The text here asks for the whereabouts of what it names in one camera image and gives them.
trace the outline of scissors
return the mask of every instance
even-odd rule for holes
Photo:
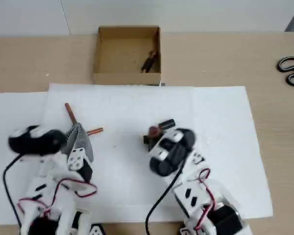
[[[283,59],[281,59],[279,61],[279,63],[276,65],[276,68],[280,71],[280,72],[290,72],[293,71],[292,74],[290,74],[289,76],[286,77],[286,82],[287,84],[289,84],[290,86],[294,87],[294,65],[291,65],[289,67],[284,67],[283,63],[287,62],[287,61],[291,61],[294,62],[294,56],[288,56],[288,57],[284,57]]]

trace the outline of white paper sheet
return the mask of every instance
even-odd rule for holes
[[[16,224],[2,182],[5,167],[17,156],[8,147],[8,136],[15,129],[40,124],[47,92],[0,93],[0,224]],[[17,162],[7,173],[7,184],[14,202],[24,196],[38,164]]]
[[[197,145],[211,164],[213,177],[223,182],[242,204],[245,218],[272,215],[244,87],[194,90],[52,84],[44,125],[62,130],[70,127],[65,102],[71,104],[85,129],[104,127],[103,133],[91,137],[96,154],[94,182],[103,191],[80,203],[81,207],[96,212],[95,220],[142,222],[145,219],[165,186],[161,178],[150,172],[149,159],[144,158],[146,150],[139,137],[150,125],[169,118],[174,118],[179,126],[196,130]],[[151,221],[181,218],[178,205],[169,197]]]

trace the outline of black cable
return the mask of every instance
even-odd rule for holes
[[[151,216],[151,214],[153,213],[153,211],[156,209],[156,207],[160,204],[160,202],[165,198],[165,196],[168,194],[168,192],[171,190],[171,188],[173,187],[173,185],[175,184],[175,182],[177,181],[178,177],[182,174],[186,159],[184,159],[180,169],[178,170],[177,174],[175,175],[175,177],[173,178],[173,180],[171,181],[171,183],[169,184],[169,186],[166,188],[166,190],[164,191],[164,193],[160,196],[160,198],[156,201],[156,203],[152,206],[152,208],[150,209],[150,211],[147,214],[146,220],[145,220],[145,230],[146,230],[146,234],[150,235],[149,232],[149,227],[148,227],[148,222],[149,222],[149,218]]]
[[[11,198],[11,196],[10,196],[10,193],[9,193],[9,190],[8,190],[8,186],[7,186],[7,184],[6,184],[6,179],[5,179],[5,175],[6,175],[6,173],[7,173],[7,171],[14,165],[14,163],[16,163],[19,159],[21,159],[21,157],[23,156],[23,154],[20,154],[19,156],[17,156],[15,159],[13,159],[13,161],[4,169],[4,171],[3,171],[3,175],[2,175],[2,177],[3,177],[3,185],[4,185],[4,189],[5,189],[5,192],[6,192],[6,195],[7,195],[7,197],[8,197],[8,199],[9,199],[9,202],[10,202],[10,204],[11,204],[11,207],[12,207],[12,209],[13,209],[13,212],[14,212],[14,214],[15,214],[15,217],[16,217],[16,220],[18,221],[18,224],[19,224],[19,227],[21,228],[21,226],[22,226],[22,224],[21,224],[21,221],[20,221],[20,218],[19,218],[19,215],[18,215],[18,213],[17,213],[17,211],[16,211],[16,208],[15,208],[15,206],[14,206],[14,204],[13,204],[13,201],[12,201],[12,198]]]

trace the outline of black cylinder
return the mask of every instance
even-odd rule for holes
[[[167,121],[164,121],[164,122],[161,122],[158,124],[158,127],[161,130],[168,130],[169,128],[174,127],[174,126],[175,126],[174,119],[170,119],[170,120],[167,120]]]

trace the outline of open cardboard box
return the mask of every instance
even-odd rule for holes
[[[142,66],[149,53],[156,59],[149,73]],[[95,84],[159,85],[160,28],[157,26],[101,26],[95,54]]]

